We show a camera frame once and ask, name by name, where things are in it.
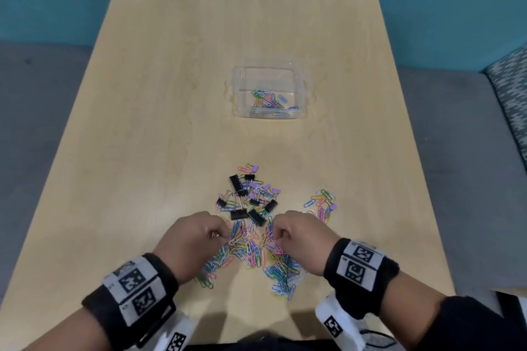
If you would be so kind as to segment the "person's left hand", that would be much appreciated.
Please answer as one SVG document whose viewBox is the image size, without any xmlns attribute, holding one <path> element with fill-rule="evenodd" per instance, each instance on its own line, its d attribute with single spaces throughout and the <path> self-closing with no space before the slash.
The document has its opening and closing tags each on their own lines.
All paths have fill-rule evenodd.
<svg viewBox="0 0 527 351">
<path fill-rule="evenodd" d="M 205 264 L 220 251 L 207 247 L 207 216 L 216 215 L 201 211 L 177 219 L 152 252 L 170 269 L 180 286 L 199 275 Z"/>
</svg>

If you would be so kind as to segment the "person's right hand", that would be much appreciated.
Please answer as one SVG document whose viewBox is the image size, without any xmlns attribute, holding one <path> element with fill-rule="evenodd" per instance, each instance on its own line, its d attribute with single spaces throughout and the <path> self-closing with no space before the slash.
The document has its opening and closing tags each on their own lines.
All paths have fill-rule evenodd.
<svg viewBox="0 0 527 351">
<path fill-rule="evenodd" d="M 288 210 L 278 215 L 293 215 L 291 244 L 289 250 L 283 250 L 284 253 L 308 273 L 322 277 L 328 257 L 340 236 L 312 214 Z"/>
</svg>

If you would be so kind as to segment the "person's right forearm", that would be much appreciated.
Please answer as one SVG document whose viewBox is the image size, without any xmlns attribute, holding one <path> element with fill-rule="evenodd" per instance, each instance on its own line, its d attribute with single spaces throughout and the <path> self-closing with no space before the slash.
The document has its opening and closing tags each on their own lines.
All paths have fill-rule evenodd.
<svg viewBox="0 0 527 351">
<path fill-rule="evenodd" d="M 414 351 L 445 299 L 443 293 L 400 271 L 385 290 L 379 318 L 406 351 Z"/>
</svg>

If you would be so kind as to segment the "person's left forearm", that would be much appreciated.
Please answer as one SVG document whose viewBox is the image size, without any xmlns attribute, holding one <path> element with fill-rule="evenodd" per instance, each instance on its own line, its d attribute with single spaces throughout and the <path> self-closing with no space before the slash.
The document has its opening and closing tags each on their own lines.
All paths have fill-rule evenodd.
<svg viewBox="0 0 527 351">
<path fill-rule="evenodd" d="M 112 351 L 98 321 L 81 308 L 22 351 Z"/>
</svg>

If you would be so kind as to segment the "group of black binder clips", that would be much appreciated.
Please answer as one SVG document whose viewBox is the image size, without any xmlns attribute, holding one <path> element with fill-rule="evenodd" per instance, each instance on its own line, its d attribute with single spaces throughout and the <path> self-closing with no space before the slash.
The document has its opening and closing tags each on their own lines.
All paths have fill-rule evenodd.
<svg viewBox="0 0 527 351">
<path fill-rule="evenodd" d="M 248 220 L 257 227 L 263 227 L 273 219 L 278 201 L 250 199 L 242 189 L 236 175 L 228 178 L 230 188 L 224 194 L 218 194 L 215 201 L 217 213 L 228 213 L 231 221 Z"/>
</svg>

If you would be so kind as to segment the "large pile of colourful paper clips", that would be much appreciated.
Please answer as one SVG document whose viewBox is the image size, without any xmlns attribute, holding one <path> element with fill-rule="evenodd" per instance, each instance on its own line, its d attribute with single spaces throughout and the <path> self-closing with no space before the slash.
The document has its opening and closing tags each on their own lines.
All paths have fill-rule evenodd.
<svg viewBox="0 0 527 351">
<path fill-rule="evenodd" d="M 291 301 L 304 270 L 275 243 L 273 224 L 273 214 L 265 216 L 262 227 L 251 219 L 235 220 L 230 229 L 230 239 L 206 262 L 195 281 L 203 288 L 213 289 L 218 270 L 239 261 L 247 269 L 261 269 L 273 282 L 273 294 Z"/>
</svg>

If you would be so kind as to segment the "small cluster of colourful paper clips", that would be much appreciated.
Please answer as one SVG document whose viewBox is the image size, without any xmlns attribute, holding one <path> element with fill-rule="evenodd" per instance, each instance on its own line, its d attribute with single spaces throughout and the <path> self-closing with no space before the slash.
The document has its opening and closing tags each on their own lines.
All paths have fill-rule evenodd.
<svg viewBox="0 0 527 351">
<path fill-rule="evenodd" d="M 323 186 L 316 189 L 303 208 L 307 213 L 316 216 L 320 221 L 328 223 L 334 211 L 338 208 L 336 196 Z"/>
</svg>

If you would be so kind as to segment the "group of small purple binder clips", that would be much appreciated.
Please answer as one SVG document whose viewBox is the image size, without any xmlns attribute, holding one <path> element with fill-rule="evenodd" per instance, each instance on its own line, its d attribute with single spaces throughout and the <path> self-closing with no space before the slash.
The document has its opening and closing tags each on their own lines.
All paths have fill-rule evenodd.
<svg viewBox="0 0 527 351">
<path fill-rule="evenodd" d="M 280 188 L 274 187 L 270 182 L 260 177 L 258 165 L 247 163 L 245 166 L 237 168 L 237 174 L 242 189 L 246 190 L 250 199 L 272 200 L 280 194 Z"/>
</svg>

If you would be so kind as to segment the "black right wristband with markers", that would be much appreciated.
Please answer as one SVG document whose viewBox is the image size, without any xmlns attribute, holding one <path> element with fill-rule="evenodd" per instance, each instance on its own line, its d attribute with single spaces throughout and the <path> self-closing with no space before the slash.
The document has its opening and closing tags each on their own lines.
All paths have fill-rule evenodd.
<svg viewBox="0 0 527 351">
<path fill-rule="evenodd" d="M 389 283 L 399 264 L 360 241 L 340 238 L 326 261 L 323 276 L 335 290 L 340 307 L 353 319 L 379 316 Z"/>
</svg>

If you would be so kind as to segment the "black wristband with markers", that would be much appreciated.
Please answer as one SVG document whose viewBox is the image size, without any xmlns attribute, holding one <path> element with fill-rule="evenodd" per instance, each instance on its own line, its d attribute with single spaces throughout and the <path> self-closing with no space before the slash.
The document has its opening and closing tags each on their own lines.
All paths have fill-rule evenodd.
<svg viewBox="0 0 527 351">
<path fill-rule="evenodd" d="M 340 238 L 326 261 L 323 276 L 335 290 L 340 307 L 353 319 L 379 316 L 389 283 L 399 264 L 360 241 Z"/>
<path fill-rule="evenodd" d="M 171 318 L 179 289 L 175 275 L 155 254 L 126 262 L 82 300 L 113 351 L 142 348 Z"/>
</svg>

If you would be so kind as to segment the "black left wristband with markers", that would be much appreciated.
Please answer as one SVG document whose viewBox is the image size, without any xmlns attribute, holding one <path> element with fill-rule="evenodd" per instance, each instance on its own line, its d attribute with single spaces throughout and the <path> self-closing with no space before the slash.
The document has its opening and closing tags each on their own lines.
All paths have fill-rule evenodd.
<svg viewBox="0 0 527 351">
<path fill-rule="evenodd" d="M 175 275 L 155 254 L 126 262 L 82 300 L 113 351 L 142 348 L 171 318 L 179 289 Z"/>
</svg>

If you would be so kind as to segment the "heap of boxed paper clips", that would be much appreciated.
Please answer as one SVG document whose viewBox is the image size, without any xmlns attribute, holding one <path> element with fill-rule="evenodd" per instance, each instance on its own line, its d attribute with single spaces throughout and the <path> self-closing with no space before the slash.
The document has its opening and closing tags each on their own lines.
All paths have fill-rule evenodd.
<svg viewBox="0 0 527 351">
<path fill-rule="evenodd" d="M 300 116 L 297 94 L 271 90 L 249 92 L 248 117 L 255 119 L 296 119 Z"/>
</svg>

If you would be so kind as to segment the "clear plastic container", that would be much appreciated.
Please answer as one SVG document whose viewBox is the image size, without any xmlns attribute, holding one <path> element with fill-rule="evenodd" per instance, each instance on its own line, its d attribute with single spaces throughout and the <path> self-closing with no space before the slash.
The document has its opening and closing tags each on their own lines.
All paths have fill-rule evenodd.
<svg viewBox="0 0 527 351">
<path fill-rule="evenodd" d="M 296 119 L 261 120 L 297 120 L 306 115 L 308 99 L 312 94 L 312 82 L 309 73 L 294 62 L 286 63 L 245 63 L 233 68 L 229 81 L 232 112 L 237 118 L 248 117 L 249 92 L 271 90 L 297 94 L 300 99 L 300 116 Z"/>
</svg>

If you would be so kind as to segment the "patterned grey upholstered seat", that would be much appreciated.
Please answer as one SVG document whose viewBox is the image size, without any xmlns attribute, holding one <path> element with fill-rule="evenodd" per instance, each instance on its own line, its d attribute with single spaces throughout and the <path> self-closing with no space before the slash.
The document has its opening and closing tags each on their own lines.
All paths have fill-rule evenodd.
<svg viewBox="0 0 527 351">
<path fill-rule="evenodd" d="M 527 171 L 527 43 L 484 69 Z"/>
</svg>

